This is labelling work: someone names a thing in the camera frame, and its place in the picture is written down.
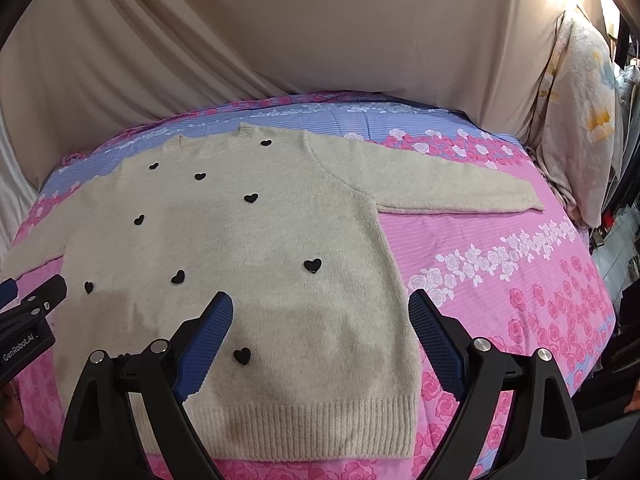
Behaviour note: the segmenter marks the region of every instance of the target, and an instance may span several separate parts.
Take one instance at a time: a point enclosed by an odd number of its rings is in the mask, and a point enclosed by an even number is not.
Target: tiled floor
[[[605,244],[592,254],[616,311],[620,308],[622,291],[632,283],[628,268],[629,260],[636,255],[634,241],[638,226],[640,212],[631,207],[617,216]]]

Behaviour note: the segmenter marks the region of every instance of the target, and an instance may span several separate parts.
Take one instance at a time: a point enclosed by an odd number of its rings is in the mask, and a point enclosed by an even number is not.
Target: silver bolt
[[[104,359],[104,352],[102,350],[96,350],[92,352],[89,356],[89,361],[91,361],[94,365],[97,365]]]
[[[161,354],[167,348],[169,348],[169,343],[166,339],[156,339],[151,343],[151,351],[154,354]]]
[[[541,348],[538,350],[538,357],[543,361],[551,361],[551,359],[554,358],[554,355],[546,348]]]
[[[488,352],[491,349],[491,343],[484,337],[479,337],[474,341],[474,346],[481,352]]]

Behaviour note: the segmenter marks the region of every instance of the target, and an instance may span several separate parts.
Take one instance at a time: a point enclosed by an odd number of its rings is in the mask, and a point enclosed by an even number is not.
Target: cream knit sweater
[[[139,352],[224,290],[233,323],[185,403],[213,457],[409,457],[420,362],[377,211],[528,208],[543,209],[531,185],[499,171],[243,124],[173,137],[87,182],[0,270],[17,278],[64,254],[54,365],[65,407],[94,349]],[[305,261],[316,258],[312,272]],[[246,365],[234,358],[242,348]],[[157,452],[142,402],[133,406]]]

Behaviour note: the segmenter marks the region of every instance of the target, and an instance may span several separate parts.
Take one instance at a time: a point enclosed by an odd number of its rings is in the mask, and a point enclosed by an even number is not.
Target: blue gripper pad
[[[460,401],[466,396],[465,361],[443,327],[442,322],[448,319],[438,312],[423,290],[416,290],[409,297],[409,321],[440,385]]]
[[[12,279],[0,283],[0,308],[6,307],[18,297],[18,284]]]
[[[209,303],[204,316],[205,319],[201,317],[200,329],[193,335],[178,361],[174,395],[180,402],[184,402],[202,386],[213,358],[231,326],[234,317],[233,301],[227,294],[218,293]]]

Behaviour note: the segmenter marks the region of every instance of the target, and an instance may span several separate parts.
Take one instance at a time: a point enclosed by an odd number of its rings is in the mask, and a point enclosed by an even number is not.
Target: bedsheet
[[[485,336],[501,350],[531,354],[539,346],[551,349],[574,393],[610,337],[614,311],[588,250],[519,143],[509,136],[485,133],[446,110],[367,102],[366,97],[359,102],[326,102],[329,98],[347,99],[344,95],[315,94],[289,101],[296,104],[281,105],[281,99],[287,98],[275,98],[222,110],[199,110],[125,132],[87,158],[66,160],[66,165],[51,175],[16,242],[83,182],[109,173],[125,156],[157,146],[178,133],[190,137],[216,134],[232,130],[240,121],[307,128],[505,171],[533,184],[545,205],[544,212],[380,214],[380,221],[407,293],[424,288],[443,314],[457,317],[472,336]],[[18,281],[20,294],[33,290],[61,266],[62,259],[54,260],[25,275]],[[55,312],[52,316],[55,333]],[[228,480],[416,478],[458,406],[453,395],[442,390],[424,354],[421,359],[422,402],[411,459],[313,463],[218,460],[216,464]],[[27,424],[41,443],[57,449],[63,410],[51,350],[18,376],[18,384]],[[473,477],[491,467],[509,406],[510,394],[506,392],[500,396]],[[150,463],[158,476],[170,478],[160,457],[150,456]]]

